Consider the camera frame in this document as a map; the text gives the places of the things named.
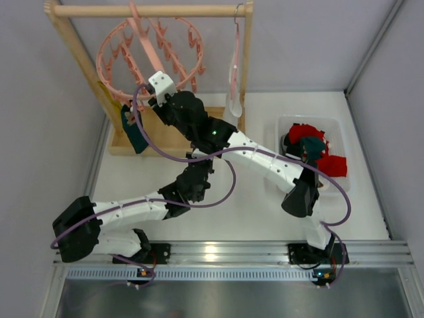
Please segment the dark green sock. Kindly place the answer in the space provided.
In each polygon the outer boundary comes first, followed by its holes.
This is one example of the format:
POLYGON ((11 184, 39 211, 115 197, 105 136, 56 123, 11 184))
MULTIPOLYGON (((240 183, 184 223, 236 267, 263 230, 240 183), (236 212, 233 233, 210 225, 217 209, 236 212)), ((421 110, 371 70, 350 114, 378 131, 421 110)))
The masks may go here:
POLYGON ((303 162, 316 161, 326 151, 325 142, 318 137, 303 137, 300 139, 300 146, 303 162))
POLYGON ((123 130, 126 133, 136 154, 141 154, 148 146, 145 138, 141 134, 136 124, 136 119, 131 108, 124 104, 121 107, 121 122, 123 130))

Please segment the pink round clip hanger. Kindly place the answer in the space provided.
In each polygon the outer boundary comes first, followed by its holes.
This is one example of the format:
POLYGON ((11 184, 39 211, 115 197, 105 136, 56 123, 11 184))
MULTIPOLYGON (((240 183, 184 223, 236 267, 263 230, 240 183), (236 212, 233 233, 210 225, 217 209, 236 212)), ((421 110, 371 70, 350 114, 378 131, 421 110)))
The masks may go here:
POLYGON ((148 83, 148 79, 142 73, 142 68, 137 64, 133 48, 135 44, 140 45, 154 72, 165 72, 165 65, 169 63, 174 75, 179 77, 176 88, 183 90, 190 86, 191 90, 196 93, 197 76, 201 76, 205 72, 204 45, 198 29, 185 18, 174 18, 176 22, 187 28, 188 46, 196 51, 196 62, 191 69, 187 69, 178 56, 178 52, 174 50, 172 41, 166 38, 168 27, 162 26, 160 19, 142 18, 136 12, 133 2, 129 3, 129 8, 132 16, 118 24, 106 36, 95 60, 97 75, 113 98, 119 100, 122 105, 132 99, 128 93, 116 88, 113 83, 113 64, 119 59, 123 60, 134 78, 135 84, 148 83))

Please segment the red sock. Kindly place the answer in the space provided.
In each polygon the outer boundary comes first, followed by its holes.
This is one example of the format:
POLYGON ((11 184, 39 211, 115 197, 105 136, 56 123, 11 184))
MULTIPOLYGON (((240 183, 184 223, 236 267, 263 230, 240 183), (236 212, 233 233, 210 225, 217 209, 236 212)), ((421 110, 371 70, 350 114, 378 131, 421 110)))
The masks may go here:
POLYGON ((318 169, 332 178, 345 178, 347 176, 346 158, 328 155, 317 160, 318 169))
POLYGON ((324 150, 321 151, 322 154, 329 154, 329 142, 325 138, 325 133, 316 129, 314 126, 308 124, 293 124, 288 133, 291 144, 299 143, 302 138, 308 137, 319 138, 325 144, 324 150))

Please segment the yellow sock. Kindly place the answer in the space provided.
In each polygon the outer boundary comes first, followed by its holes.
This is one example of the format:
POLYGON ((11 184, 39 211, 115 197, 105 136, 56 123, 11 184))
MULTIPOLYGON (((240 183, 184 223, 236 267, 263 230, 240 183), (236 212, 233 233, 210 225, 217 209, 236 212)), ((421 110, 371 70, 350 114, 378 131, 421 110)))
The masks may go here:
POLYGON ((110 102, 110 104, 112 104, 116 114, 118 114, 118 116, 121 115, 121 109, 122 109, 122 104, 119 100, 116 100, 113 98, 113 96, 110 94, 109 90, 107 89, 107 87, 104 85, 104 83, 102 81, 98 81, 97 82, 99 88, 103 91, 103 93, 105 94, 107 100, 110 102))

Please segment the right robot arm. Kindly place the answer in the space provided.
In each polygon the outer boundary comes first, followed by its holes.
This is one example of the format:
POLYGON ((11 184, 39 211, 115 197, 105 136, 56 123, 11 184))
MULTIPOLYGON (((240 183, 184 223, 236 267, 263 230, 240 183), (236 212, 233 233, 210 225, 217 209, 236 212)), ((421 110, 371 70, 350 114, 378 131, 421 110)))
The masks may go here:
POLYGON ((234 125, 207 114, 192 92, 156 93, 148 104, 167 126, 191 144, 184 161, 204 164, 215 157, 236 162, 274 182, 284 193, 283 211, 302 221, 307 251, 313 261, 331 255, 335 236, 319 212, 319 170, 314 160, 287 158, 257 144, 234 125))

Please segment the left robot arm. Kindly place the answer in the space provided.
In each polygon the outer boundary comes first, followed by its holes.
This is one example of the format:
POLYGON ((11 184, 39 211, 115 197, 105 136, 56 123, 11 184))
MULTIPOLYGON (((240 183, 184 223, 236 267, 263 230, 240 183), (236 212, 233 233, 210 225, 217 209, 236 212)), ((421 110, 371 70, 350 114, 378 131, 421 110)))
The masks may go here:
POLYGON ((91 254, 116 254, 142 262, 151 245, 136 224, 172 219, 188 212, 190 203, 203 201, 213 172, 211 159, 190 162, 174 182, 136 199, 92 202, 88 196, 81 196, 53 221, 53 245, 65 263, 91 254))

